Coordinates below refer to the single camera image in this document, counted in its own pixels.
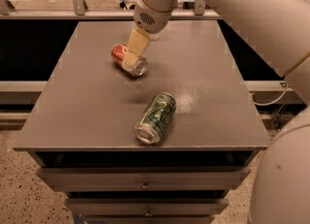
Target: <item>green can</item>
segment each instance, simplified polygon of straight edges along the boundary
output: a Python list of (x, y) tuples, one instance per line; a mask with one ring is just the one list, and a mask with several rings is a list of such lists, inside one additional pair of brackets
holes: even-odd
[(175, 108), (176, 102), (169, 93), (156, 95), (135, 126), (139, 140), (146, 144), (158, 143), (171, 122)]

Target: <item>drawer handle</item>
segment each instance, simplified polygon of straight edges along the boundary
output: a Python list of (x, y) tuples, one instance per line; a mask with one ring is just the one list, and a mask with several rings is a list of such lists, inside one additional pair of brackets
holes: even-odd
[(144, 214), (145, 217), (152, 217), (153, 216), (153, 213), (148, 210), (145, 214)]
[(151, 190), (151, 186), (148, 185), (147, 181), (144, 181), (144, 185), (141, 187), (141, 189), (143, 191), (150, 191)]

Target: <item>red can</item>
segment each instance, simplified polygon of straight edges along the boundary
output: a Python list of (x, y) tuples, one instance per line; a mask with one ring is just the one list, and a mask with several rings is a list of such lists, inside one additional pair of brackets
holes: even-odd
[(110, 55), (116, 64), (118, 64), (121, 68), (123, 68), (128, 73), (130, 73), (133, 77), (142, 76), (146, 72), (146, 69), (147, 69), (146, 59), (142, 56), (139, 56), (135, 64), (125, 69), (123, 67), (123, 61), (124, 61), (125, 53), (127, 52), (127, 50), (128, 48), (126, 45), (117, 44), (112, 48)]
[(120, 67), (122, 67), (126, 51), (127, 51), (127, 47), (124, 44), (117, 44), (112, 48), (110, 52), (112, 59)]

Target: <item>can lid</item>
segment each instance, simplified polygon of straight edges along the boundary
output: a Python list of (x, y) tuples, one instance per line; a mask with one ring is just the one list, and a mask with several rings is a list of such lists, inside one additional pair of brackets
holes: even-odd
[(136, 125), (136, 134), (138, 139), (146, 144), (155, 144), (161, 139), (154, 129), (141, 123)]
[(144, 57), (139, 57), (137, 64), (134, 66), (132, 75), (135, 77), (142, 76), (147, 70), (147, 61)]
[(170, 100), (176, 105), (176, 101), (175, 101), (174, 97), (171, 94), (169, 94), (167, 92), (160, 92), (157, 96), (161, 96), (161, 95), (169, 97)]

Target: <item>can label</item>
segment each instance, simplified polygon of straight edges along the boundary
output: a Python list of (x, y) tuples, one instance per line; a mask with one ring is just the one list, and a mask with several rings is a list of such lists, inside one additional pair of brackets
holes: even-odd
[(113, 58), (114, 62), (120, 67), (122, 67), (126, 51), (127, 47), (124, 44), (117, 44), (112, 48), (110, 52), (110, 55)]
[(145, 129), (151, 128), (158, 134), (160, 139), (171, 123), (175, 108), (176, 103), (173, 97), (168, 93), (160, 93), (148, 105), (136, 126), (141, 129), (143, 129), (143, 126), (146, 126)]

